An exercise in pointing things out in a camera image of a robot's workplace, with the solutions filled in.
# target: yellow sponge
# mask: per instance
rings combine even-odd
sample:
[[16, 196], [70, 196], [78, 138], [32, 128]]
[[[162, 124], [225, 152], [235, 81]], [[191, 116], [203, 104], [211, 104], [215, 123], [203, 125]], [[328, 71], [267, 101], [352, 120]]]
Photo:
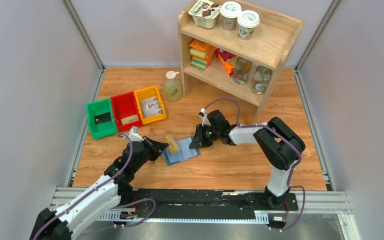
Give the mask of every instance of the yellow sponge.
[[162, 137], [162, 141], [168, 144], [168, 150], [170, 151], [170, 153], [174, 154], [175, 152], [178, 152], [180, 150], [179, 145], [176, 143], [176, 141], [171, 135]]
[[190, 54], [192, 56], [202, 58], [202, 59], [206, 59], [208, 57], [208, 51], [201, 51], [195, 48], [190, 49]]

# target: blue cloth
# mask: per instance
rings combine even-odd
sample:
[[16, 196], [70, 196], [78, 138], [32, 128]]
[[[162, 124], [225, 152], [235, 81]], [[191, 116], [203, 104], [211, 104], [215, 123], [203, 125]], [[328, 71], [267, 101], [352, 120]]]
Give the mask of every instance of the blue cloth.
[[192, 143], [193, 138], [193, 136], [189, 136], [176, 141], [177, 145], [180, 147], [180, 150], [175, 153], [171, 153], [169, 148], [164, 150], [162, 157], [167, 162], [167, 165], [171, 166], [173, 164], [181, 163], [201, 154], [199, 149], [189, 149], [189, 145]]

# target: robotic arm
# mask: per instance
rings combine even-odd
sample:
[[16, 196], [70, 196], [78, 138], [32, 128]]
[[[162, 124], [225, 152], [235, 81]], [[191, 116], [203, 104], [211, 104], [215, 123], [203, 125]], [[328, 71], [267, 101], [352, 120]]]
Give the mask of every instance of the robotic arm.
[[[157, 142], [146, 136], [141, 137], [137, 131], [137, 127], [132, 127], [128, 134], [133, 152], [124, 171], [118, 173], [128, 160], [130, 154], [129, 145], [124, 149], [122, 156], [118, 157], [105, 170], [104, 174], [82, 194], [55, 211], [48, 208], [41, 211], [37, 216], [30, 240], [35, 239], [35, 235], [39, 231], [41, 233], [38, 237], [36, 236], [35, 240], [75, 240], [104, 212], [120, 204], [132, 202], [133, 188], [130, 186], [130, 182], [134, 179], [135, 173], [147, 161], [157, 160], [168, 146], [167, 143]], [[83, 200], [78, 205], [49, 224], [49, 221], [54, 219], [55, 216], [65, 212], [80, 199]]]
[[269, 162], [273, 165], [270, 181], [265, 187], [266, 201], [271, 208], [282, 204], [289, 193], [288, 180], [291, 166], [298, 161], [297, 153], [284, 142], [276, 141], [276, 136], [261, 125], [274, 129], [302, 153], [306, 149], [303, 140], [297, 136], [280, 118], [274, 117], [260, 126], [230, 125], [219, 110], [207, 114], [203, 108], [199, 113], [202, 124], [196, 126], [195, 136], [190, 149], [206, 148], [214, 140], [221, 140], [226, 145], [258, 144]]

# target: plastic bin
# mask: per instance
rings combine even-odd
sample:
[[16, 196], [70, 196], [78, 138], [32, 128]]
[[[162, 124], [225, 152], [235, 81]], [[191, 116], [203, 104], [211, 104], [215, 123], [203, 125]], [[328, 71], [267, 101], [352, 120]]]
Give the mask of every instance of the plastic bin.
[[87, 125], [93, 139], [99, 139], [118, 132], [109, 98], [88, 103], [86, 111]]
[[[156, 85], [141, 88], [133, 92], [134, 92], [134, 96], [136, 97], [136, 104], [137, 104], [137, 107], [139, 108], [139, 115], [143, 124], [150, 124], [150, 123], [164, 120], [167, 118], [166, 108], [164, 107], [163, 100], [161, 99], [160, 91], [158, 91], [158, 87]], [[151, 97], [157, 97], [158, 102], [162, 108], [162, 114], [144, 118], [141, 101]]]
[[110, 99], [115, 126], [119, 132], [143, 125], [134, 92], [131, 91], [121, 95], [112, 96]]

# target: wooden table surface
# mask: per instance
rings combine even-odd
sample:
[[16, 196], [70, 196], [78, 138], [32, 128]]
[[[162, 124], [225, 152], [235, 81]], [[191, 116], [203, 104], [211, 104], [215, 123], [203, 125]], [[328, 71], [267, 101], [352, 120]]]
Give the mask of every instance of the wooden table surface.
[[[167, 102], [164, 91], [166, 72], [177, 68], [107, 68], [98, 99], [105, 99], [136, 89], [157, 85], [167, 112], [167, 119], [143, 125], [141, 136], [162, 142], [171, 134], [179, 140], [195, 134], [201, 123], [198, 112], [209, 102], [230, 97], [239, 102], [240, 123], [250, 124], [257, 107], [216, 87], [199, 81], [187, 97], [178, 102]], [[219, 101], [208, 108], [219, 109], [230, 124], [236, 121], [237, 108], [230, 101]], [[292, 185], [303, 185], [307, 190], [326, 190], [319, 160], [309, 130], [292, 70], [286, 68], [264, 107], [259, 122], [280, 117], [305, 142], [302, 162], [294, 171]], [[73, 187], [88, 187], [122, 154], [127, 141], [116, 134], [101, 139], [86, 137]], [[257, 144], [223, 145], [201, 149], [201, 155], [167, 166], [164, 159], [147, 162], [135, 175], [134, 188], [263, 190], [270, 179], [272, 165]]]

